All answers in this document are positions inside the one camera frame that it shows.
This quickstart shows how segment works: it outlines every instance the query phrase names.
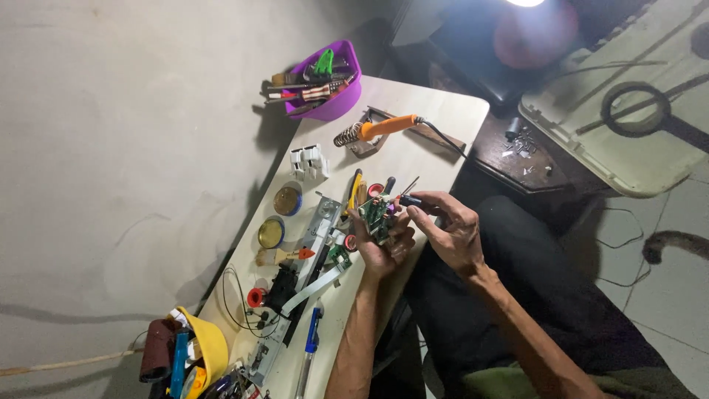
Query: yellow container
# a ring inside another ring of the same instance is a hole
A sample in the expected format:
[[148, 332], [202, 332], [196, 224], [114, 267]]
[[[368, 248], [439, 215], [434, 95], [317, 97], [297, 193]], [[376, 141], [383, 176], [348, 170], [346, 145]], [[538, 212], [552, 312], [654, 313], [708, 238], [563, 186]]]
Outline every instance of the yellow container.
[[195, 316], [190, 315], [182, 306], [177, 309], [187, 318], [190, 327], [194, 330], [194, 335], [199, 342], [199, 348], [202, 350], [202, 359], [204, 360], [204, 368], [207, 370], [207, 379], [204, 382], [202, 390], [197, 392], [193, 390], [186, 399], [196, 399], [204, 389], [212, 382], [219, 379], [226, 371], [226, 366], [229, 361], [228, 349], [226, 347], [226, 339], [219, 327], [213, 323], [206, 322]]

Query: person's right hand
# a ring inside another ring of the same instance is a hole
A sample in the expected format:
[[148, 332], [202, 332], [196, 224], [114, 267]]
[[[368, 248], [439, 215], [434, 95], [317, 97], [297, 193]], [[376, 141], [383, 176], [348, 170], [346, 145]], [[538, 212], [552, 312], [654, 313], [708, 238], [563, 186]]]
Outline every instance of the person's right hand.
[[440, 229], [421, 208], [413, 205], [406, 207], [411, 220], [428, 236], [431, 246], [445, 263], [461, 278], [472, 277], [488, 269], [480, 245], [478, 214], [475, 211], [447, 192], [419, 191], [410, 195], [445, 212], [445, 229]]

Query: brown cloth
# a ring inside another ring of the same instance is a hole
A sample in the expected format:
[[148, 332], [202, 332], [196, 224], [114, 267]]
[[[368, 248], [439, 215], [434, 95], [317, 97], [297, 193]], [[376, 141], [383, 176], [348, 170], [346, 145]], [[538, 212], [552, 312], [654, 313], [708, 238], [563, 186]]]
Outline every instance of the brown cloth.
[[150, 322], [145, 338], [143, 362], [140, 364], [141, 383], [156, 383], [170, 375], [175, 332], [181, 326], [173, 319], [156, 319]]

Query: purple container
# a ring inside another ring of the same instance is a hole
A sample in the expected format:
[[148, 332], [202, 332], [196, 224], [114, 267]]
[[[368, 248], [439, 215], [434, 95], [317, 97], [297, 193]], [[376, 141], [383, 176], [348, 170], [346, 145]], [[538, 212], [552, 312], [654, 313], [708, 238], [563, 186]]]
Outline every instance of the purple container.
[[[300, 65], [295, 67], [291, 72], [303, 73], [306, 66], [308, 64], [316, 63], [320, 55], [323, 54], [328, 48], [333, 51], [335, 57], [342, 57], [348, 64], [350, 64], [350, 67], [354, 69], [354, 78], [352, 78], [350, 85], [335, 96], [335, 98], [326, 101], [318, 108], [302, 114], [293, 115], [291, 116], [291, 119], [311, 118], [326, 122], [334, 121], [335, 119], [346, 114], [347, 111], [355, 106], [359, 96], [362, 94], [362, 85], [359, 83], [359, 79], [362, 76], [362, 69], [359, 68], [359, 62], [357, 62], [357, 56], [355, 55], [355, 48], [352, 47], [352, 42], [349, 40], [339, 40], [324, 48], [321, 48], [318, 52], [306, 58], [305, 61], [301, 62]], [[298, 90], [283, 90], [283, 92], [297, 93]], [[301, 99], [288, 101], [286, 102], [286, 112], [293, 111], [295, 108], [304, 104], [305, 102]]]

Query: gray wall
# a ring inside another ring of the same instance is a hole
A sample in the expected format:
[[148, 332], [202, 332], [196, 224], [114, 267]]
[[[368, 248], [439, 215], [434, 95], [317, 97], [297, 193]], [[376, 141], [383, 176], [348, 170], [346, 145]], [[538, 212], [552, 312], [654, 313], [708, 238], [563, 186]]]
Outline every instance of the gray wall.
[[[194, 309], [297, 127], [263, 111], [262, 80], [372, 39], [385, 11], [0, 1], [0, 368], [122, 351]], [[139, 364], [0, 378], [0, 399], [144, 397]]]

